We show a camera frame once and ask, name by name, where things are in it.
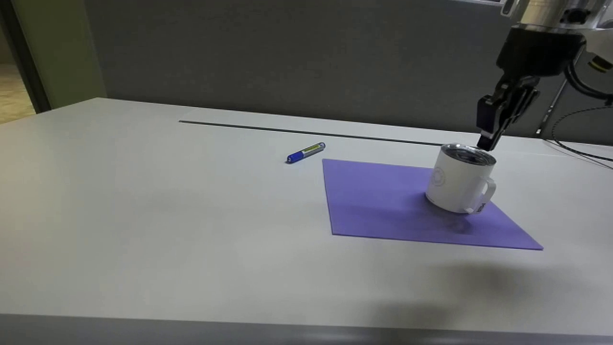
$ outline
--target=mug lid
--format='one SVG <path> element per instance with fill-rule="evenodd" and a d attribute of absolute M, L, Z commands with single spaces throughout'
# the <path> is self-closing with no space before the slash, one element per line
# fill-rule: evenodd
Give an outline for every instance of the mug lid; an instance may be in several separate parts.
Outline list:
<path fill-rule="evenodd" d="M 455 160 L 472 165 L 490 166 L 496 164 L 496 158 L 491 154 L 467 145 L 445 144 L 441 146 L 441 151 Z"/>

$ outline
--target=mug logo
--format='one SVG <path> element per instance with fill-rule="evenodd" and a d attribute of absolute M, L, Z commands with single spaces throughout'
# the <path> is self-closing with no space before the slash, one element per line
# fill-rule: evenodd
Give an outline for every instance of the mug logo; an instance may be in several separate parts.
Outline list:
<path fill-rule="evenodd" d="M 432 178 L 430 179 L 431 183 L 435 186 L 442 186 L 445 184 L 445 172 L 439 168 L 434 168 L 432 171 Z"/>

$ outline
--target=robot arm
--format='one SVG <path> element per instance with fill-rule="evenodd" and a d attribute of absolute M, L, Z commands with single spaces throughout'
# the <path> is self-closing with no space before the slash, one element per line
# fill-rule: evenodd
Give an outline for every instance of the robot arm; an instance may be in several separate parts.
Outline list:
<path fill-rule="evenodd" d="M 511 28 L 496 61 L 503 76 L 494 92 L 482 97 L 477 105 L 479 148 L 491 151 L 496 147 L 507 127 L 518 121 L 538 97 L 540 78 L 563 72 L 568 77 L 568 66 L 572 66 L 586 41 L 587 51 L 597 54 L 590 65 L 601 72 L 613 68 L 609 63 L 613 61 L 613 29 L 601 28 L 613 19 L 613 6 L 609 6 L 612 2 L 506 0 L 501 13 L 517 24 Z M 607 99 L 596 90 L 584 91 Z"/>

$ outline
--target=mug handle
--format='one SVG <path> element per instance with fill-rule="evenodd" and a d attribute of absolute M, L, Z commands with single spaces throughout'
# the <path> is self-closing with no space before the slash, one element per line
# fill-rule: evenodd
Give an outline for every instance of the mug handle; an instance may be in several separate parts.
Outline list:
<path fill-rule="evenodd" d="M 490 201 L 492 195 L 494 195 L 494 192 L 496 191 L 496 182 L 494 182 L 494 180 L 486 176 L 479 176 L 479 178 L 485 181 L 487 184 L 487 189 L 485 190 L 483 196 L 481 196 L 481 199 L 477 201 L 475 207 L 468 207 L 464 209 L 464 211 L 468 212 L 468 214 L 481 213 L 485 205 Z"/>

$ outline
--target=blue marker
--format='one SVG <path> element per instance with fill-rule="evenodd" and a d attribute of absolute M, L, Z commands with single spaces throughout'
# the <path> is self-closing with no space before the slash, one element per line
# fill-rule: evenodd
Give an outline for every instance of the blue marker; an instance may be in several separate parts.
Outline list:
<path fill-rule="evenodd" d="M 320 142 L 319 144 L 315 144 L 313 146 L 305 148 L 304 150 L 300 150 L 296 153 L 292 153 L 291 155 L 287 156 L 287 162 L 296 163 L 303 158 L 312 156 L 318 152 L 322 152 L 325 148 L 326 145 L 323 142 Z"/>

